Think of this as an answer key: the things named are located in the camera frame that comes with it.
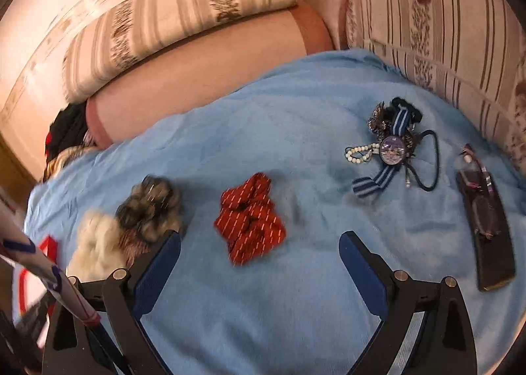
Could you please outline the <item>cream dotted sheer scrunchie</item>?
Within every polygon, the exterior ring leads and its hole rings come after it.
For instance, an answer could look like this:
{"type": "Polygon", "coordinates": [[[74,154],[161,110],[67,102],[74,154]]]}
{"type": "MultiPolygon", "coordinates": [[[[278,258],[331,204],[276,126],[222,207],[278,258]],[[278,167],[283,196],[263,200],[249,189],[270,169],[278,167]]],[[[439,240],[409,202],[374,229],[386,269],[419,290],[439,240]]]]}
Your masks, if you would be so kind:
{"type": "Polygon", "coordinates": [[[77,232],[77,246],[66,268],[67,276],[81,282],[105,280],[115,270],[127,267],[119,247],[118,220],[97,210],[85,212],[77,232]]]}

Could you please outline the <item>maroon plaid scrunchie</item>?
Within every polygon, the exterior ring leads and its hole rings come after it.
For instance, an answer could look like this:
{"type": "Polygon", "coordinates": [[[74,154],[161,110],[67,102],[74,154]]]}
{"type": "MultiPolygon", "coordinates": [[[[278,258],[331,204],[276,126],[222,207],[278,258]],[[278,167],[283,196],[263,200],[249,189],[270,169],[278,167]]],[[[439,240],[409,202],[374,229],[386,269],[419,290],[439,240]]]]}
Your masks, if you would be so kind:
{"type": "Polygon", "coordinates": [[[136,230],[131,229],[120,234],[119,249],[125,258],[126,267],[130,268],[138,257],[150,251],[150,245],[136,230]]]}

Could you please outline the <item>dark eyeglass case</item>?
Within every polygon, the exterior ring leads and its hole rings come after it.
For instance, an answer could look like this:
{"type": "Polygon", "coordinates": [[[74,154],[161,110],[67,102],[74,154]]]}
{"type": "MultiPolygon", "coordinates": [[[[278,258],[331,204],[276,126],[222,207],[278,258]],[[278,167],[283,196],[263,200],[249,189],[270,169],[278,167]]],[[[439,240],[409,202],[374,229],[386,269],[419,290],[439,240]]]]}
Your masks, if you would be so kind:
{"type": "Polygon", "coordinates": [[[484,187],[475,171],[458,172],[456,183],[462,195],[474,246],[480,291],[491,291],[512,282],[516,274],[514,246],[506,212],[497,187],[484,187]]]}

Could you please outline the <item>red white box tray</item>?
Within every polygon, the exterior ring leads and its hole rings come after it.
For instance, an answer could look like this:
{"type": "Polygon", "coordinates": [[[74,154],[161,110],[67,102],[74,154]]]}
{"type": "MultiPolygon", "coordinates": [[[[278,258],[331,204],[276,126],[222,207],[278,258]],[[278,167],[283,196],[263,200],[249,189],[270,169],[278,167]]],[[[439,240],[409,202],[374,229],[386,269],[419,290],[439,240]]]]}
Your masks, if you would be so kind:
{"type": "MultiPolygon", "coordinates": [[[[58,243],[50,235],[46,235],[39,243],[38,247],[43,253],[52,261],[57,261],[58,243]]],[[[22,316],[28,315],[32,306],[39,303],[42,297],[45,296],[47,289],[40,282],[33,273],[29,273],[26,268],[21,268],[15,285],[18,287],[18,295],[16,298],[16,308],[21,319],[22,316]]],[[[36,344],[40,349],[44,349],[47,332],[49,330],[50,318],[54,311],[54,303],[48,306],[44,315],[44,324],[40,328],[36,338],[36,344]]]]}

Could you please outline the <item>dark grey sheer scrunchie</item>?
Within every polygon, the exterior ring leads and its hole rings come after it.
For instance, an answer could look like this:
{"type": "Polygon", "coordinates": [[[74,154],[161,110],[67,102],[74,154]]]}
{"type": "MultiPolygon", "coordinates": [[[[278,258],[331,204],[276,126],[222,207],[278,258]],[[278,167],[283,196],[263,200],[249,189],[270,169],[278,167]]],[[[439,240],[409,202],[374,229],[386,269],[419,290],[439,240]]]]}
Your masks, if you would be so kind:
{"type": "Polygon", "coordinates": [[[153,244],[166,231],[180,231],[182,193],[168,179],[147,175],[132,187],[116,218],[123,231],[135,231],[142,241],[153,244]]]}

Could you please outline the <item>white patterned sleeve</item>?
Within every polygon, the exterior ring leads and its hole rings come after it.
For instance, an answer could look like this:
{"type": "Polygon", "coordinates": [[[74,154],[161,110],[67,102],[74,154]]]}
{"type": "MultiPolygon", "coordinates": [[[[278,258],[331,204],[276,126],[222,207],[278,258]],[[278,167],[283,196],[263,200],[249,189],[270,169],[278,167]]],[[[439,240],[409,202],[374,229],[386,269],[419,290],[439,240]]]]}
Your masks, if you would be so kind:
{"type": "Polygon", "coordinates": [[[33,273],[52,296],[86,327],[101,323],[100,315],[71,284],[58,265],[52,262],[1,209],[1,255],[33,273]]]}

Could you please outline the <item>red striped scrunchie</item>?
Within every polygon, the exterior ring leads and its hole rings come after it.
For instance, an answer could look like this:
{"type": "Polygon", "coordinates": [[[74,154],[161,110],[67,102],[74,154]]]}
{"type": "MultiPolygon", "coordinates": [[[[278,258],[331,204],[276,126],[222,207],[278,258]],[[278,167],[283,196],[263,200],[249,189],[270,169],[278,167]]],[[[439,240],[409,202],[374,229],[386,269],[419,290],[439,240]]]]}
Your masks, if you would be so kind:
{"type": "Polygon", "coordinates": [[[214,226],[227,242],[232,264],[244,265],[280,246],[286,229],[270,199],[271,180],[257,173],[225,190],[214,226]]]}

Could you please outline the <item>leaf print fabric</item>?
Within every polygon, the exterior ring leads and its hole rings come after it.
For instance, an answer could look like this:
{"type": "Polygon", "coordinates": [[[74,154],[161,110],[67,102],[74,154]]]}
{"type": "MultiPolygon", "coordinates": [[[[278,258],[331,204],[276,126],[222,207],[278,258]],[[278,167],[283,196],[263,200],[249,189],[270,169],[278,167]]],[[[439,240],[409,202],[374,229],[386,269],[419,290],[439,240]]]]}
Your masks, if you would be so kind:
{"type": "Polygon", "coordinates": [[[42,183],[59,175],[66,166],[69,166],[72,162],[81,158],[85,154],[98,150],[99,148],[96,146],[75,146],[61,151],[54,159],[46,163],[42,183]]]}

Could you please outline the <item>blue striped ribbon brooch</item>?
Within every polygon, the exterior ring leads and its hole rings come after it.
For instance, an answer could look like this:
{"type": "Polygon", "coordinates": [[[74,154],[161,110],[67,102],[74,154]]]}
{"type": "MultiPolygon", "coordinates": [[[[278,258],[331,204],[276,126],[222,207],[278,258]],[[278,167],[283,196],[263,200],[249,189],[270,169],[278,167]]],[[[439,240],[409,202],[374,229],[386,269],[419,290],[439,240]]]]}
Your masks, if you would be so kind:
{"type": "Polygon", "coordinates": [[[373,177],[362,176],[353,181],[352,190],[361,199],[385,190],[393,176],[409,159],[416,147],[415,126],[422,121],[422,112],[405,99],[396,97],[389,105],[380,102],[367,120],[375,141],[345,149],[346,160],[362,165],[378,156],[381,170],[373,177]]]}

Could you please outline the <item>light blue bed cover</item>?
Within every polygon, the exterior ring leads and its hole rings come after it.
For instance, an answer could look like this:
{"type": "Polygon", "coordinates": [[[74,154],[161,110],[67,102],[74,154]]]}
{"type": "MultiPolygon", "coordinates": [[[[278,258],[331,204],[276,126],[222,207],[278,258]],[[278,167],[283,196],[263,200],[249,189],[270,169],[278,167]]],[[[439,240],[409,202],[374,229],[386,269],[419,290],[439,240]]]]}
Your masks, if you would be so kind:
{"type": "Polygon", "coordinates": [[[525,321],[525,181],[508,156],[439,97],[413,86],[372,53],[319,53],[279,67],[205,107],[159,121],[130,141],[89,153],[30,195],[24,230],[59,244],[66,265],[86,211],[112,214],[147,175],[183,194],[181,256],[144,325],[175,374],[343,374],[373,335],[367,311],[338,254],[354,231],[393,268],[417,280],[453,276],[470,316],[481,374],[494,370],[525,321]],[[378,102],[402,97],[422,111],[416,155],[431,192],[403,173],[373,199],[358,199],[344,150],[371,139],[378,102]],[[514,245],[516,275],[481,292],[470,228],[456,185],[456,159],[472,145],[495,178],[514,245]],[[218,235],[221,193],[255,173],[287,236],[267,256],[236,267],[218,235]]]}

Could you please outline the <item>black clothing pile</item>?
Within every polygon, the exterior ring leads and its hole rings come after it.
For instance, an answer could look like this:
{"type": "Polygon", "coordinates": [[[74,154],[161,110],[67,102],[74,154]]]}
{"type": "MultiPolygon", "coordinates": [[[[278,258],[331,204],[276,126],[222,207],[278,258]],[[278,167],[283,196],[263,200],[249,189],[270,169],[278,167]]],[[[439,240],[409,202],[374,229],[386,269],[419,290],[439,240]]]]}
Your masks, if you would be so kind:
{"type": "Polygon", "coordinates": [[[89,145],[85,110],[86,102],[83,102],[69,104],[57,114],[45,137],[46,162],[54,160],[67,148],[89,145]]]}

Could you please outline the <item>striped floral side cushion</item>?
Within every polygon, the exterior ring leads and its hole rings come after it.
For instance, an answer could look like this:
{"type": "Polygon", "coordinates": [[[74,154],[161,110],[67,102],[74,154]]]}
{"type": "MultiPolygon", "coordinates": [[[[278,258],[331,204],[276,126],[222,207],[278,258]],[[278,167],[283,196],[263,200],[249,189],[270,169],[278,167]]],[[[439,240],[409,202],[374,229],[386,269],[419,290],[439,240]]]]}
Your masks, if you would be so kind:
{"type": "Polygon", "coordinates": [[[348,0],[346,38],[460,110],[525,169],[525,32],[506,0],[348,0]]]}

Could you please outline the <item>pink bolster cushion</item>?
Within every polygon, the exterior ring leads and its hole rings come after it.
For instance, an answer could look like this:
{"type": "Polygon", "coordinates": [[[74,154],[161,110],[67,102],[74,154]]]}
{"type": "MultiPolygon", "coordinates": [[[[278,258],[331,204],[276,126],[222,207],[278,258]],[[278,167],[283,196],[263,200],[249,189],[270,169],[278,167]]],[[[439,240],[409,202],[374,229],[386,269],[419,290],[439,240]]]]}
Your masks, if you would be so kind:
{"type": "Polygon", "coordinates": [[[88,99],[87,127],[95,144],[106,149],[273,68],[331,49],[321,16],[304,2],[237,20],[174,43],[118,75],[88,99]]]}

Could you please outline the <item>striped floral pillow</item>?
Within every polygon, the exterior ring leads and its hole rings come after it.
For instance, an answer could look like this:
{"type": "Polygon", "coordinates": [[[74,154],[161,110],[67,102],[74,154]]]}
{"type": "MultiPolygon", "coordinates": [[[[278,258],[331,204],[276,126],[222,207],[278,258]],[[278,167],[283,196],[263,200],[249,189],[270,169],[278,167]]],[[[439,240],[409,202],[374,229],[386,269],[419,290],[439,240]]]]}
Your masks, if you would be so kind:
{"type": "Polygon", "coordinates": [[[62,63],[65,99],[85,102],[119,74],[173,43],[299,1],[125,0],[73,38],[62,63]]]}

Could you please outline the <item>purple frame eyeglasses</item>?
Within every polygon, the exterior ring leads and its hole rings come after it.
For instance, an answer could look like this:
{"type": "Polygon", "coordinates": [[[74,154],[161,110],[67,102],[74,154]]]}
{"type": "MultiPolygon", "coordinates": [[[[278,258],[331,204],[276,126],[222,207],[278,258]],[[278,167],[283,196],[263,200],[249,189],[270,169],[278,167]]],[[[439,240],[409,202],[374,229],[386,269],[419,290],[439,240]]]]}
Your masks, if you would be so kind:
{"type": "Polygon", "coordinates": [[[468,143],[462,147],[456,159],[456,171],[463,186],[489,196],[494,194],[490,172],[482,163],[474,148],[468,143]]]}

